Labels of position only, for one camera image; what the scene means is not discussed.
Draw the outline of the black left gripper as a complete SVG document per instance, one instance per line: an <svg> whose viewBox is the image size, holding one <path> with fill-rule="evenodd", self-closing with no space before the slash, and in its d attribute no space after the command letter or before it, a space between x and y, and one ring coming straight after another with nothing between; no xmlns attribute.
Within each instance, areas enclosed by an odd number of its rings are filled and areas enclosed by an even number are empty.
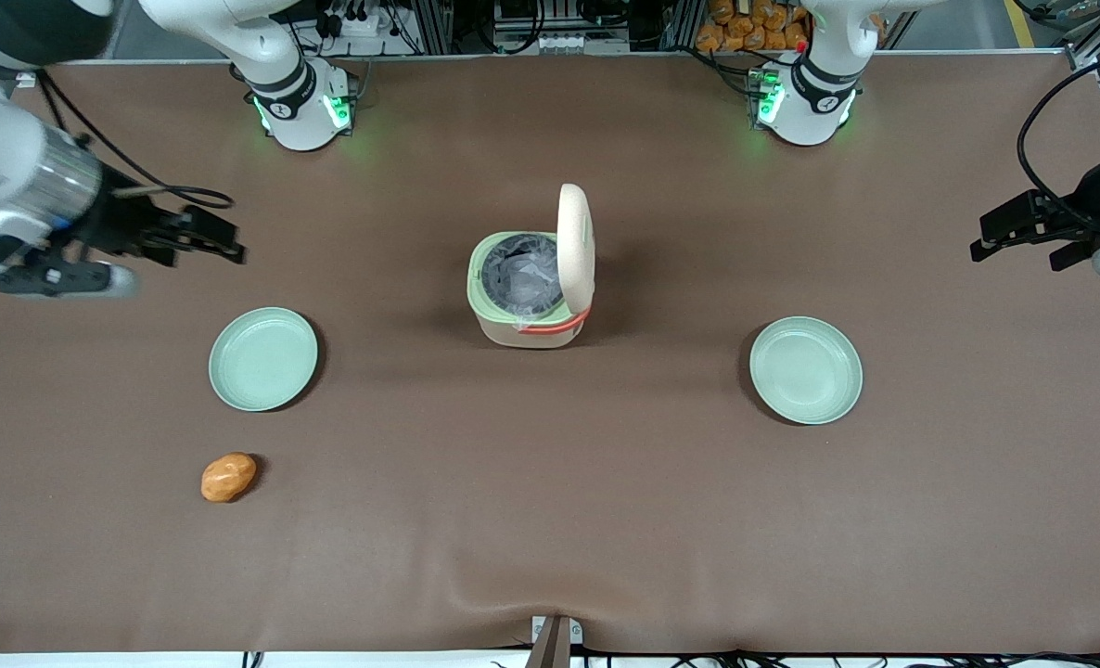
<svg viewBox="0 0 1100 668"><path fill-rule="evenodd" d="M1100 163L1084 174L1067 197L1077 212L1088 217L1088 227L1100 233ZM1042 191L1031 189L1009 199L979 217L979 238L969 247L971 261L979 263L1008 247L1049 244L1066 241L1052 250L1050 270L1059 272L1094 255L1094 233L1084 225L1072 223Z"/></svg>

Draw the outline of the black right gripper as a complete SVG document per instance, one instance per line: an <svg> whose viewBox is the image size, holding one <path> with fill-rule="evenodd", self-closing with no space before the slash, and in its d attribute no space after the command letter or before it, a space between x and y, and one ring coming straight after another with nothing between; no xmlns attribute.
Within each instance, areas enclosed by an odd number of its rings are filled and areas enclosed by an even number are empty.
<svg viewBox="0 0 1100 668"><path fill-rule="evenodd" d="M127 174L105 166L100 189L86 212L72 223L72 240L109 255L147 259L174 269L183 253L205 253L245 263L248 249L237 244L237 226L198 206L165 213L147 195L122 198L114 190L138 186ZM147 239L160 229L160 238Z"/></svg>

